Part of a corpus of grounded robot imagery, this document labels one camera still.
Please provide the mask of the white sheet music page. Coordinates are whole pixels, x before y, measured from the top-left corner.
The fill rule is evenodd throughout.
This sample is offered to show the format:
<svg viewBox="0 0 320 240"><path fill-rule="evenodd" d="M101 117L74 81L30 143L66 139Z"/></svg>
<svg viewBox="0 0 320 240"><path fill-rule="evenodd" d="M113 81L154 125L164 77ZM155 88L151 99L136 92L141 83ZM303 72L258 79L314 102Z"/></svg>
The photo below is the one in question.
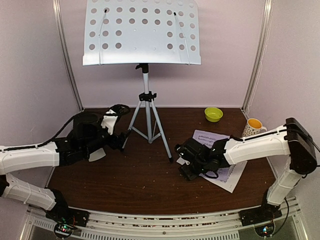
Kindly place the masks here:
<svg viewBox="0 0 320 240"><path fill-rule="evenodd" d="M196 139L201 144L206 145L208 148L213 146L213 143L217 140L228 139L228 135L217 134L213 132L207 131L198 131L196 130L193 134L193 138ZM199 176L204 178L205 180L221 187L222 189L233 193L235 190L242 174L247 165L247 162L241 162L236 165L231 165L230 167L220 168L218 173L218 178L209 178L214 177L215 174L212 171L209 171L204 174L200 174Z"/></svg>

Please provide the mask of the light blue music stand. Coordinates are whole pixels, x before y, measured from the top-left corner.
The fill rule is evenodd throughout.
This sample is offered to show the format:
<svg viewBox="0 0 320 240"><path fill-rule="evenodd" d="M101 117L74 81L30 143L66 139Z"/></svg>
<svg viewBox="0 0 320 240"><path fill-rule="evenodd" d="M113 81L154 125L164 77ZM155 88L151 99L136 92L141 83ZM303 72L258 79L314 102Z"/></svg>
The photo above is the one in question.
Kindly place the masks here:
<svg viewBox="0 0 320 240"><path fill-rule="evenodd" d="M165 133L149 88L150 64L200 65L198 5L194 0L89 0L82 64L135 64L143 75L147 132L152 143Z"/></svg>

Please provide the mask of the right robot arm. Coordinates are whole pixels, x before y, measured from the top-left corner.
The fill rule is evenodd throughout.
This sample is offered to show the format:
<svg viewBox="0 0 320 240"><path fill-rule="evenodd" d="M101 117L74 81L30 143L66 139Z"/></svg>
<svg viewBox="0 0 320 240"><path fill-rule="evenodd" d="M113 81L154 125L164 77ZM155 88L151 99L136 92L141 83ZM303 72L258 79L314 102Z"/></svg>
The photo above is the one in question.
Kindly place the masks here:
<svg viewBox="0 0 320 240"><path fill-rule="evenodd" d="M266 221L279 209L300 179L318 167L316 151L319 147L308 131L294 117L290 117L285 124L253 136L230 136L215 141L212 147L189 138L177 144L174 150L186 161L179 170L188 181L200 174L216 174L218 169L249 160L288 156L283 174L265 192L263 202L256 210L258 219Z"/></svg>

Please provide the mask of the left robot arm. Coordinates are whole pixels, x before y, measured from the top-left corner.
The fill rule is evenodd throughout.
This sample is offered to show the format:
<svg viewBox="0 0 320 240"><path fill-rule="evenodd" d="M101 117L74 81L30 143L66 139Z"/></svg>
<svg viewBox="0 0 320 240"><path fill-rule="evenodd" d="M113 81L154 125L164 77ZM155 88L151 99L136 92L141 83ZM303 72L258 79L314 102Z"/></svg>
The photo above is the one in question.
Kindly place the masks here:
<svg viewBox="0 0 320 240"><path fill-rule="evenodd" d="M60 191L37 187L14 177L12 172L70 166L82 160L94 162L106 156L106 146L121 150L129 133L116 134L115 126L129 112L123 104L113 105L106 113L82 111L67 121L72 129L66 137L55 134L43 143L1 146L0 196L42 208L61 222L69 221L73 213Z"/></svg>

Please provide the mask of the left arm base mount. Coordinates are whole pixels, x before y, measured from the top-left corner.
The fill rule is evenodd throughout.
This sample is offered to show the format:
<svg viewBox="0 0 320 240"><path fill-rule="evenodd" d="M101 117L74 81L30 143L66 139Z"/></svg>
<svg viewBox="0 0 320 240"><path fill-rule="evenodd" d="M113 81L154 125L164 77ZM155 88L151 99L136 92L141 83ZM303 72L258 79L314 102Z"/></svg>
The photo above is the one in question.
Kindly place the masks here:
<svg viewBox="0 0 320 240"><path fill-rule="evenodd" d="M67 210L45 210L45 216L59 224L86 227L90 213L85 210L68 208Z"/></svg>

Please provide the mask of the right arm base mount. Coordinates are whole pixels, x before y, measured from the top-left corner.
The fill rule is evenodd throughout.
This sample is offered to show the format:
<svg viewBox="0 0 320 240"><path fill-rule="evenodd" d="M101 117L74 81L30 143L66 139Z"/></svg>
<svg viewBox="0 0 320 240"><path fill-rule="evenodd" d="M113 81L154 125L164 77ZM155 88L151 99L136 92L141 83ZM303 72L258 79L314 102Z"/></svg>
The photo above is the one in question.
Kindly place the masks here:
<svg viewBox="0 0 320 240"><path fill-rule="evenodd" d="M267 210L262 210L259 207L245 209L239 212L239 217L243 227L257 225L264 222L270 222L276 218L280 218L282 215L283 214L280 210L271 212Z"/></svg>

